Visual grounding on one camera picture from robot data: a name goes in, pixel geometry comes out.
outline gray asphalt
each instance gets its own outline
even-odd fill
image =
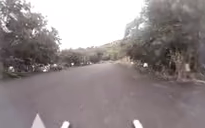
[[[205,85],[158,81],[97,64],[0,82],[0,128],[205,128]]]

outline curb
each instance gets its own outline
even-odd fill
[[[198,82],[198,83],[202,83],[202,84],[205,84],[205,81],[203,80],[193,80],[194,82]]]

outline asphalt road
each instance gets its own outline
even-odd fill
[[[157,81],[97,64],[0,82],[0,128],[205,128],[205,85]]]

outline tree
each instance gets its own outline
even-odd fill
[[[47,29],[44,16],[32,12],[30,3],[0,0],[0,28],[0,61],[5,67],[56,61],[58,31]]]
[[[141,17],[127,25],[126,38],[132,43],[128,54],[153,69],[174,65],[181,77],[190,63],[196,71],[198,49],[205,42],[205,1],[148,0]]]

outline overcast sky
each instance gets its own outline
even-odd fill
[[[98,46],[123,38],[143,0],[30,0],[59,31],[62,48]]]

